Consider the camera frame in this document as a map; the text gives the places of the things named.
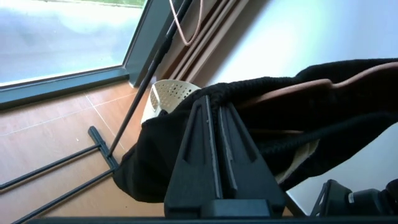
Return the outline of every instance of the wall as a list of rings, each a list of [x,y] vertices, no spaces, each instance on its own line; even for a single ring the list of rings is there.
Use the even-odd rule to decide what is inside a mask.
[[[397,57],[397,9],[395,0],[252,0],[196,83],[292,77],[317,63]],[[395,124],[352,159],[288,193],[310,213],[328,179],[354,191],[383,189],[398,177],[397,133]]]
[[[292,77],[317,63],[396,57],[397,9],[395,0],[252,0],[202,72],[212,77],[199,84]]]

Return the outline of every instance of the white laundry basket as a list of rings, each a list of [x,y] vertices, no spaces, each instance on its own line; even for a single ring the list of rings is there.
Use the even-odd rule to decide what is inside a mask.
[[[155,118],[161,110],[171,113],[189,94],[200,88],[189,82],[178,80],[161,80],[150,89],[141,124]]]

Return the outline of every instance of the black cloth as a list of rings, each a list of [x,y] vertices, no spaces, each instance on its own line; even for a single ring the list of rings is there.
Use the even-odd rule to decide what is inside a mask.
[[[201,96],[210,97],[213,122],[216,126],[217,109],[226,102],[232,101],[236,104],[269,91],[321,78],[339,83],[365,69],[396,61],[398,59],[326,63],[308,67],[293,78],[263,77],[219,83],[197,90],[170,114],[142,124],[138,142],[124,155],[113,179],[121,190],[138,201],[163,202],[190,109],[193,102]],[[394,88],[391,84],[393,82],[394,80],[386,80],[375,85],[383,89],[384,86],[381,85],[386,84],[385,89],[391,91]],[[261,138],[252,135],[274,175],[288,168],[298,147],[320,139],[315,152],[280,184],[283,190],[288,190],[301,181],[321,175],[349,159],[398,121],[398,106],[395,108],[392,105],[394,100],[385,97],[388,92],[377,92],[379,95],[376,96],[374,92],[365,94],[365,99],[361,99],[361,94],[357,93],[328,93],[299,102],[301,104],[293,103],[291,107],[272,105],[238,112],[248,129],[303,131],[302,134],[282,138]]]

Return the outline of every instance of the black metal bar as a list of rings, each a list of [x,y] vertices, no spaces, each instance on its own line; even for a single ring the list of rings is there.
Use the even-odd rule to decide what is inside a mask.
[[[88,147],[88,148],[86,148],[86,149],[84,149],[82,151],[76,152],[76,153],[74,153],[74,154],[72,154],[70,156],[67,156],[67,157],[65,157],[63,159],[55,161],[55,162],[53,162],[53,163],[51,163],[49,165],[43,166],[43,167],[41,167],[41,168],[39,168],[37,170],[29,172],[28,174],[25,174],[25,175],[22,175],[22,176],[20,176],[18,178],[15,178],[14,180],[10,180],[9,182],[6,182],[5,184],[0,185],[0,190],[6,189],[8,187],[11,187],[14,184],[18,184],[21,181],[29,179],[29,178],[31,178],[31,177],[33,177],[33,176],[35,176],[35,175],[37,175],[37,174],[39,174],[41,172],[44,172],[44,171],[49,170],[49,169],[51,169],[51,168],[53,168],[53,167],[55,167],[57,165],[60,165],[60,164],[62,164],[64,162],[67,162],[67,161],[69,161],[69,160],[71,160],[73,158],[81,156],[81,155],[83,155],[83,154],[85,154],[87,152],[90,152],[90,151],[92,151],[92,150],[94,150],[94,149],[96,149],[96,148],[98,148],[100,146],[101,145],[96,142],[96,144],[94,146],[91,146],[91,147]]]
[[[109,149],[106,146],[105,141],[101,138],[101,135],[99,134],[97,129],[94,126],[91,126],[88,129],[88,134],[93,139],[96,145],[100,145],[99,150],[101,151],[101,154],[104,157],[106,163],[109,165],[109,168],[111,168],[112,170],[118,168],[119,164],[118,162],[116,162],[116,159],[114,159],[113,156],[108,157]]]
[[[91,184],[94,184],[95,182],[101,180],[102,178],[106,177],[107,175],[110,175],[112,172],[113,172],[113,170],[108,170],[108,171],[100,174],[99,176],[87,181],[85,184],[80,185],[79,187],[69,191],[68,193],[65,193],[61,197],[56,198],[55,200],[53,200],[53,201],[41,206],[40,208],[34,210],[33,212],[30,212],[28,215],[18,219],[14,223],[23,223],[24,221],[27,221],[28,219],[35,217],[36,215],[46,211],[50,207],[60,203],[61,201],[65,200],[66,198],[74,195],[75,193],[78,193],[79,191],[81,191],[81,190],[85,189],[86,187],[90,186]]]
[[[185,13],[187,12],[187,10],[189,8],[189,5],[191,5],[191,2],[192,2],[192,0],[186,0],[182,3],[181,8],[178,11],[178,15],[177,15],[179,21],[181,21],[182,18],[184,17]],[[124,118],[123,123],[120,126],[117,135],[115,136],[115,139],[112,143],[111,148],[109,149],[108,157],[110,157],[112,155],[114,149],[118,145],[118,142],[119,142],[124,130],[126,129],[127,124],[130,122],[130,119],[131,119],[132,115],[134,114],[134,112],[138,106],[138,103],[141,101],[141,98],[144,95],[145,90],[148,87],[150,80],[154,76],[156,68],[161,63],[164,55],[169,51],[169,48],[172,44],[173,36],[174,36],[176,30],[177,30],[177,26],[176,26],[175,22],[173,22],[173,24],[171,25],[171,28],[169,29],[169,31],[167,32],[167,34],[165,36],[165,40],[164,40],[163,44],[160,46],[159,50],[155,54],[155,57],[154,57],[152,63],[149,65],[148,72],[138,89],[136,97],[134,98],[134,101],[132,102],[129,111],[127,112],[126,117]]]

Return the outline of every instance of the grass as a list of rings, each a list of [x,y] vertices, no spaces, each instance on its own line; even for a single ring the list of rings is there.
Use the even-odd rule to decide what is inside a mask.
[[[113,3],[113,4],[128,4],[133,6],[143,6],[145,0],[81,0],[81,1],[93,1],[93,2],[103,2],[103,3]]]

